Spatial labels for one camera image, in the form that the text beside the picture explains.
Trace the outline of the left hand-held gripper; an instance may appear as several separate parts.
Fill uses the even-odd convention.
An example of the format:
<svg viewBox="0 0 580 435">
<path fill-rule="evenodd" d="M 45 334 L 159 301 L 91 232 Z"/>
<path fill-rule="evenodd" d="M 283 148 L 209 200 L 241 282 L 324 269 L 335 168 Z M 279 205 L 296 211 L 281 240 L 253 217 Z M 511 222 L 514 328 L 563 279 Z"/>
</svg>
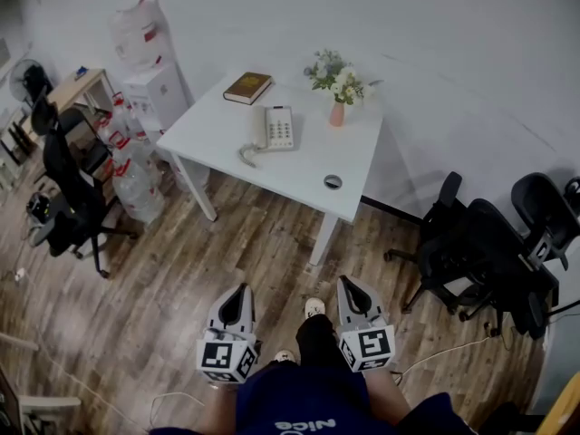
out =
<svg viewBox="0 0 580 435">
<path fill-rule="evenodd" d="M 201 339 L 197 340 L 196 365 L 210 382 L 244 383 L 257 365 L 261 343 L 253 332 L 254 293 L 249 284 L 227 293 Z"/>
</svg>

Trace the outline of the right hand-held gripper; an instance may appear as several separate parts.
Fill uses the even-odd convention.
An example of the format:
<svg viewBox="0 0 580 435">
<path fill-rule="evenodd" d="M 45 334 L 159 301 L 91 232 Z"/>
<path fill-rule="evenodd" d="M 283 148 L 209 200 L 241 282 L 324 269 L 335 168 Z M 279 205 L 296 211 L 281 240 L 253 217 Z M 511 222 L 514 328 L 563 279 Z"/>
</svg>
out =
<svg viewBox="0 0 580 435">
<path fill-rule="evenodd" d="M 383 368 L 395 354 L 394 327 L 369 285 L 348 276 L 337 282 L 338 346 L 352 372 Z"/>
</svg>

